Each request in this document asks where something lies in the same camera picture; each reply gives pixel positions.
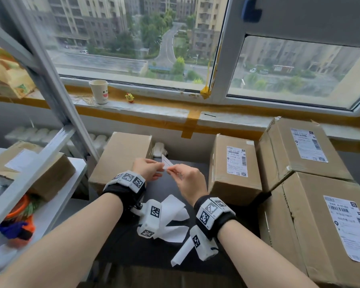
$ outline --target yellow chick figurine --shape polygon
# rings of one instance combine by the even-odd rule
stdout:
[[[133,103],[133,100],[135,99],[135,97],[132,96],[131,93],[127,93],[127,94],[125,95],[125,97],[127,98],[127,101],[130,102],[130,103]]]

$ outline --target small paper label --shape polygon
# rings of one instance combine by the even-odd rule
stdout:
[[[360,262],[360,210],[352,201],[324,196],[347,255]]]
[[[302,159],[328,162],[313,131],[291,128],[291,132]]]
[[[11,159],[5,166],[9,169],[22,172],[38,154],[29,149],[24,149]]]
[[[248,177],[245,149],[227,146],[227,173]]]
[[[165,155],[161,155],[161,162],[164,163],[164,169],[167,169],[170,166],[173,166],[170,160],[168,160]]]

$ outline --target blue object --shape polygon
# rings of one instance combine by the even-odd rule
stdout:
[[[0,224],[0,232],[9,240],[17,238],[20,234],[22,227],[28,225],[27,222],[19,221],[13,224]]]
[[[241,12],[241,18],[243,19],[244,22],[249,22],[249,23],[259,22],[263,10],[255,9],[256,1],[257,0],[245,0],[244,7]]]

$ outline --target hand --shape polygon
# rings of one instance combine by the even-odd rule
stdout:
[[[163,174],[158,172],[163,172],[164,163],[156,162],[155,160],[138,158],[135,159],[132,172],[140,174],[146,181],[155,181]]]
[[[208,195],[204,175],[199,169],[187,165],[177,164],[168,167],[167,173],[175,180],[181,195],[192,206],[203,195]]]

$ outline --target white paper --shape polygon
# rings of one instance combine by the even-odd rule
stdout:
[[[188,211],[183,207],[172,220],[183,221],[189,218]]]
[[[193,249],[194,246],[195,245],[193,244],[191,237],[188,237],[186,242],[183,244],[183,246],[180,248],[180,250],[171,260],[172,267],[175,265],[181,265],[185,257],[189,254],[189,252]]]
[[[165,155],[161,155],[161,162],[164,163],[164,169],[167,169],[170,166],[173,166],[170,160],[168,160]]]
[[[347,255],[360,262],[360,210],[352,201],[324,196]]]
[[[37,153],[29,149],[24,149],[11,159],[5,166],[9,169],[22,172],[36,157]]]
[[[291,128],[291,132],[302,159],[328,162],[313,131]]]
[[[227,173],[248,177],[245,149],[227,146]]]
[[[167,224],[170,223],[175,218],[177,213],[179,213],[185,206],[183,202],[178,200],[172,194],[165,198],[161,205],[162,210],[159,228],[167,226]]]
[[[166,226],[161,230],[159,238],[170,243],[182,243],[187,236],[187,226]]]

